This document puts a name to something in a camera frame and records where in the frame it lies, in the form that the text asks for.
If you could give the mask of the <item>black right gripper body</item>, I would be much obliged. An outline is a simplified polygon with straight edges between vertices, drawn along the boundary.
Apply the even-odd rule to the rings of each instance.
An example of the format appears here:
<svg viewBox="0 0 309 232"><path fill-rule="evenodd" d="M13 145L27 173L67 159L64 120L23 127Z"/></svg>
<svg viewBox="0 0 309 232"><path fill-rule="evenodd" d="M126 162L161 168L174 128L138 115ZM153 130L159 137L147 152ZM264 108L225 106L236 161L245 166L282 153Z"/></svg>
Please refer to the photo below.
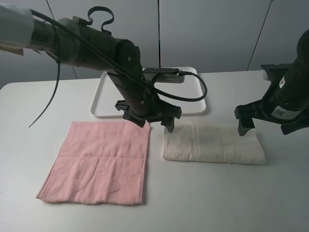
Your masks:
<svg viewBox="0 0 309 232"><path fill-rule="evenodd" d="M235 109L236 119L252 118L267 121L281 126L284 135L309 126L309 99L296 102L282 102L271 97L239 105Z"/></svg>

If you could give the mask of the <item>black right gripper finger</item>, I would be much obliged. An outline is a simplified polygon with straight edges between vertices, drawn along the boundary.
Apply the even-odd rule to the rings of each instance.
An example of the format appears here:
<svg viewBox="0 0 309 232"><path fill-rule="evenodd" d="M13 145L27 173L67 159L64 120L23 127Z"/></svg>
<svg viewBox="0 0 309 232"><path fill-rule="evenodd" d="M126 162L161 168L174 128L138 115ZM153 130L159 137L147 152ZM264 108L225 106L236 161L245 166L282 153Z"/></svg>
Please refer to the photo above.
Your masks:
<svg viewBox="0 0 309 232"><path fill-rule="evenodd" d="M240 136L244 136L248 131L255 128L252 118L239 118L238 132Z"/></svg>

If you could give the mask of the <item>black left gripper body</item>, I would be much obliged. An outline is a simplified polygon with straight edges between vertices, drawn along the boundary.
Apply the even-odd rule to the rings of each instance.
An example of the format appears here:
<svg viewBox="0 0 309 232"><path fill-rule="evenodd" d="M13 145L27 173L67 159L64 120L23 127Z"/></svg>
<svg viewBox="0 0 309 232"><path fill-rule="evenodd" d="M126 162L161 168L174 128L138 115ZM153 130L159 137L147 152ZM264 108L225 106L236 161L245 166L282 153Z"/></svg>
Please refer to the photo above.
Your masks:
<svg viewBox="0 0 309 232"><path fill-rule="evenodd" d="M180 107L172 105L159 97L154 97L149 101L127 102L125 100L117 101L115 108L123 111L123 119L128 116L139 120L145 120L149 123L161 122L163 117L173 116L179 119L182 115Z"/></svg>

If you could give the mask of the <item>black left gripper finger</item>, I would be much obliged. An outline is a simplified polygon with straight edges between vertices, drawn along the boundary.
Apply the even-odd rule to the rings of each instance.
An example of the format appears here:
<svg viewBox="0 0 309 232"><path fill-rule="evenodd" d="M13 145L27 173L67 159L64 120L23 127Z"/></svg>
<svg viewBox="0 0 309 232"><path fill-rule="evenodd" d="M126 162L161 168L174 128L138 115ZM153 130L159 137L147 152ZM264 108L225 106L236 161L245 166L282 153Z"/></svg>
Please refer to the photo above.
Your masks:
<svg viewBox="0 0 309 232"><path fill-rule="evenodd" d="M146 122L145 120L139 120L139 119L137 119L137 118L135 118L135 117L132 117L132 116L126 117L125 120L128 120L128 121L130 121L130 122L136 124L137 126L139 126L139 127L141 127L141 128L144 127L145 122Z"/></svg>
<svg viewBox="0 0 309 232"><path fill-rule="evenodd" d="M175 117L173 116L167 116L161 119L161 125L164 126L170 133L174 130L174 119Z"/></svg>

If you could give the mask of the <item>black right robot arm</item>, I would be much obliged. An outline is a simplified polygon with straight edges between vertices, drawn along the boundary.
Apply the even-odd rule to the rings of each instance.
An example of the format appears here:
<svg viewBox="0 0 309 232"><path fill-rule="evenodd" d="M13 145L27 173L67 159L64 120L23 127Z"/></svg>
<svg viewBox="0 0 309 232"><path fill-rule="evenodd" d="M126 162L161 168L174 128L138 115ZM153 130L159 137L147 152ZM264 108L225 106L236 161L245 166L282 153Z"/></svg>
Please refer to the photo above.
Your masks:
<svg viewBox="0 0 309 232"><path fill-rule="evenodd" d="M309 126L309 33L297 44L292 64L262 65L271 84L262 99L235 109L238 132L244 136L253 129L253 119L281 125L284 135Z"/></svg>

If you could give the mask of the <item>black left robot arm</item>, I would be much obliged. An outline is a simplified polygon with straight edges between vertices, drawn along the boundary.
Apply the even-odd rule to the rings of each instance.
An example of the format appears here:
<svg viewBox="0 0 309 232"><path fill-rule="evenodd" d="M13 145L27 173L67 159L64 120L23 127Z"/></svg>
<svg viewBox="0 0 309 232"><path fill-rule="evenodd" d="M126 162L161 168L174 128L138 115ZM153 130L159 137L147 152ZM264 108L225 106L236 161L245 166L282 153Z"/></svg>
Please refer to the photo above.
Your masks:
<svg viewBox="0 0 309 232"><path fill-rule="evenodd" d="M91 28L92 19L74 17L55 21L35 10L0 6L0 44L8 48L46 52L58 65L105 71L123 99L115 105L123 118L143 127L160 122L169 132L181 108L160 99L157 81L177 76L177 68L143 68L140 49L104 29Z"/></svg>

